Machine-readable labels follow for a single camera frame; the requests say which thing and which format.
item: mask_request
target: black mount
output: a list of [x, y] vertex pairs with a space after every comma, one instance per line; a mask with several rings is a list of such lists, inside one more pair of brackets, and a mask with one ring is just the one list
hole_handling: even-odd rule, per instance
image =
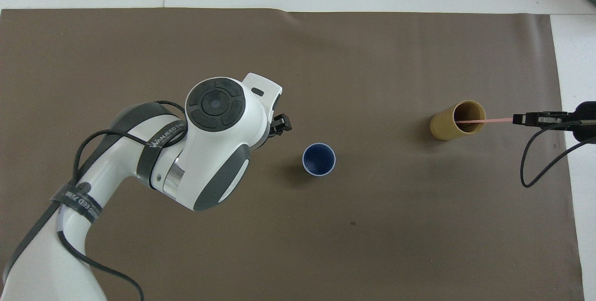
[[513, 115], [513, 124], [534, 127], [547, 127], [570, 121], [581, 121], [581, 124], [557, 127], [553, 130], [572, 131], [578, 142], [596, 137], [596, 101], [583, 102], [574, 112], [543, 111]]
[[268, 138], [280, 136], [284, 131], [290, 131], [291, 129], [292, 124], [288, 116], [285, 114], [277, 115], [273, 117], [273, 121], [271, 122]]

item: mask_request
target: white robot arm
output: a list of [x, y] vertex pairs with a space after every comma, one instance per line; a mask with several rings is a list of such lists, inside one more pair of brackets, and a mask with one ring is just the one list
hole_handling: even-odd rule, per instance
[[281, 92], [250, 73], [243, 82], [217, 77], [198, 83], [187, 96], [185, 120], [156, 102], [122, 111], [80, 168], [77, 157], [73, 179], [13, 254], [0, 301], [105, 300], [88, 265], [98, 264], [85, 257], [84, 245], [122, 180], [136, 176], [191, 210], [221, 203], [242, 178], [251, 150], [291, 130], [285, 115], [273, 118]]

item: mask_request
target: straw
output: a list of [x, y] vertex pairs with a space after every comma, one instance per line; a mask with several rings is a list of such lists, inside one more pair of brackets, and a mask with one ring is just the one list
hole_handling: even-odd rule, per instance
[[512, 123], [513, 118], [497, 118], [494, 120], [472, 120], [472, 121], [455, 121], [456, 124], [477, 124], [477, 123]]

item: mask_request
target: brown cylinder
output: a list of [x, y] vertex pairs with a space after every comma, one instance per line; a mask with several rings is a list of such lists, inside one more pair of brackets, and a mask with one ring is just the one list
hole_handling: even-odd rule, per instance
[[430, 131], [440, 140], [472, 135], [482, 129], [484, 123], [456, 124], [455, 121], [485, 120], [486, 113], [476, 101], [461, 101], [434, 115], [430, 120]]

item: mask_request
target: circular button panel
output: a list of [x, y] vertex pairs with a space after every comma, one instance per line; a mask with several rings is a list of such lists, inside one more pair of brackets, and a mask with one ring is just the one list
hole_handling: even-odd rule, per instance
[[228, 78], [206, 80], [188, 96], [188, 117], [204, 131], [218, 132], [232, 127], [244, 114], [244, 108], [244, 90]]

